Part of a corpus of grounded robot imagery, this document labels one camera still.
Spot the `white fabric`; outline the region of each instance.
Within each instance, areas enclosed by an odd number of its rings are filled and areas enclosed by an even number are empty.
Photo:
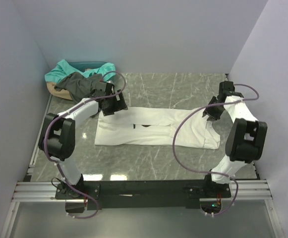
[[[194,110],[129,107],[106,117],[100,112],[95,145],[172,145],[178,126]],[[220,135],[207,118],[202,111],[193,115],[180,129],[175,144],[218,149]]]

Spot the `white wall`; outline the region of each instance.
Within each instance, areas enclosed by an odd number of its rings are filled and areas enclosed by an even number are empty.
[[[47,62],[10,0],[0,0],[0,232],[48,99]]]
[[[47,62],[229,73],[267,0],[13,0]]]
[[[229,78],[261,93],[248,104],[269,127],[258,171],[267,178],[288,238],[288,0],[268,1]]]

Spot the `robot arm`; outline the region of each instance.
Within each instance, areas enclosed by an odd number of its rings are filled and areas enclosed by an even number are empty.
[[[213,97],[210,104],[241,100],[243,98],[242,94],[236,93],[234,90],[233,82],[220,83],[219,95],[217,98]],[[254,117],[245,102],[209,108],[209,110],[204,111],[204,115],[208,115],[210,120],[218,120],[224,110],[231,117],[233,127],[226,142],[226,155],[211,171],[224,173],[232,177],[246,164],[260,159],[267,124]],[[229,183],[229,178],[223,175],[211,174],[211,179],[218,184]]]
[[[93,97],[101,97],[115,94],[114,85],[107,82],[96,82],[90,89]],[[77,168],[72,157],[75,147],[75,129],[87,118],[94,116],[100,110],[105,116],[112,115],[120,110],[127,110],[123,94],[107,99],[88,102],[89,98],[83,98],[78,104],[59,114],[49,113],[45,116],[42,133],[39,138],[39,148],[44,151],[44,143],[47,143],[48,153],[51,159],[58,164],[66,180],[77,189],[82,189],[83,175]],[[45,134],[50,123],[57,117],[68,113],[59,119],[51,127],[48,138]]]

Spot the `cable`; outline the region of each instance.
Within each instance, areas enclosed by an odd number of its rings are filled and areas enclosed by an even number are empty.
[[[118,74],[119,76],[122,77],[122,79],[123,79],[123,81],[124,81],[124,85],[123,85],[122,89],[121,89],[120,91],[118,91],[117,93],[112,94],[112,95],[101,96],[101,97],[96,97],[96,98],[90,98],[90,99],[86,100],[85,103],[89,103],[89,102],[91,102],[91,101],[99,100],[99,99],[113,98],[113,97],[115,97],[115,96],[117,96],[117,95],[119,95],[119,94],[122,93],[122,91],[123,91],[123,90],[125,89],[125,87],[126,87],[126,79],[125,79],[125,77],[124,77],[121,73],[119,73],[119,72],[117,72],[117,71],[109,71],[109,72],[105,73],[105,74],[102,76],[102,79],[104,79],[104,77],[105,77],[107,74],[109,74],[109,73],[116,73],[116,74]],[[66,117],[67,115],[69,115],[69,114],[71,114],[72,112],[76,111],[77,109],[79,109],[79,108],[82,107],[83,105],[84,105],[84,104],[77,105],[76,107],[72,108],[69,112],[67,112],[67,113],[65,113],[65,114],[62,114],[61,116],[53,119],[53,120],[51,121],[51,123],[49,124],[47,130],[46,130],[45,139],[47,139],[47,138],[49,137],[49,134],[50,134],[50,131],[51,131],[52,126],[53,126],[58,120],[60,120],[60,119],[63,118],[63,117]],[[44,152],[45,152],[45,155],[46,155],[47,159],[48,159],[50,162],[56,163],[57,168],[58,168],[61,176],[64,178],[64,181],[65,181],[65,183],[68,185],[68,187],[71,188],[71,189],[72,189],[73,191],[75,191],[76,193],[78,193],[78,194],[80,194],[80,195],[82,195],[82,196],[84,196],[84,197],[87,197],[88,199],[91,199],[91,200],[96,204],[96,211],[95,211],[92,215],[90,215],[90,216],[77,217],[77,216],[74,216],[73,214],[70,214],[70,213],[69,213],[68,215],[71,216],[71,217],[73,217],[73,218],[76,218],[76,219],[88,219],[88,218],[94,217],[94,216],[99,212],[99,210],[100,210],[100,205],[99,205],[99,203],[97,202],[97,200],[95,200],[92,196],[90,196],[90,195],[88,195],[88,194],[86,194],[86,193],[84,193],[84,192],[79,191],[78,189],[74,188],[74,187],[70,184],[70,182],[66,179],[66,177],[65,177],[65,175],[64,175],[64,173],[63,173],[63,171],[62,171],[62,168],[60,167],[58,161],[53,160],[52,158],[50,158],[49,153],[48,153],[47,143],[44,143]]]
[[[62,182],[62,181],[61,181],[59,178],[56,178],[56,177],[53,177],[53,178],[51,179],[51,184],[52,184],[52,186],[54,186],[55,188],[58,188],[58,186],[54,184],[54,179],[58,180],[59,182]]]
[[[251,90],[253,90],[255,93],[256,93],[256,98],[247,98],[247,99],[241,99],[241,100],[237,100],[235,102],[230,102],[230,103],[214,103],[214,104],[209,104],[209,105],[206,105],[206,106],[203,106],[203,107],[200,107],[198,109],[196,109],[195,111],[193,111],[191,114],[189,114],[181,123],[180,125],[178,126],[177,130],[175,131],[174,133],[174,136],[173,136],[173,145],[172,145],[172,148],[173,148],[173,156],[175,158],[175,160],[177,160],[177,162],[183,167],[185,168],[186,170],[188,171],[191,171],[191,172],[194,172],[194,173],[198,173],[198,174],[206,174],[206,175],[222,175],[222,176],[225,176],[225,177],[228,177],[230,180],[232,180],[233,182],[235,182],[235,185],[236,185],[236,190],[235,190],[235,195],[234,195],[234,198],[232,199],[231,203],[222,211],[220,211],[219,213],[216,213],[214,214],[214,216],[216,215],[220,215],[224,212],[226,212],[228,209],[230,209],[232,207],[232,205],[234,204],[235,200],[236,200],[236,197],[237,197],[237,193],[238,193],[238,183],[237,181],[230,177],[228,174],[224,174],[224,173],[220,173],[220,172],[212,172],[212,171],[200,171],[200,170],[194,170],[194,169],[191,169],[189,167],[187,167],[186,165],[184,165],[180,160],[179,158],[177,157],[177,154],[175,152],[175,140],[177,138],[177,135],[181,129],[181,127],[183,126],[183,124],[185,124],[185,122],[191,118],[194,114],[196,114],[197,112],[203,110],[203,109],[206,109],[206,108],[211,108],[211,107],[217,107],[217,106],[224,106],[224,105],[230,105],[230,104],[237,104],[237,103],[240,103],[242,101],[254,101],[254,100],[257,100],[259,99],[259,93],[256,91],[256,89],[254,89],[253,87],[249,86],[249,85],[246,85],[246,84],[234,84],[234,86],[244,86],[244,87],[247,87],[247,88],[250,88]]]

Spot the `black mounting bracket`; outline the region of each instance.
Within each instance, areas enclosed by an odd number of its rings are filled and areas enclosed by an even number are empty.
[[[63,192],[58,185],[56,199],[83,199]],[[100,208],[186,207],[200,208],[200,198],[231,197],[228,184],[216,184],[211,175],[204,180],[84,181],[84,193],[94,197]],[[87,210],[95,210],[89,201]]]
[[[51,127],[49,137],[45,134],[49,124],[57,118],[58,115],[48,113],[45,116],[42,131],[40,133],[38,147],[44,151],[44,143],[47,142],[48,153],[50,156],[64,161],[70,157],[75,147],[75,120],[61,118]]]
[[[259,160],[263,153],[266,133],[265,122],[235,119],[226,142],[226,155],[231,161],[251,163]]]

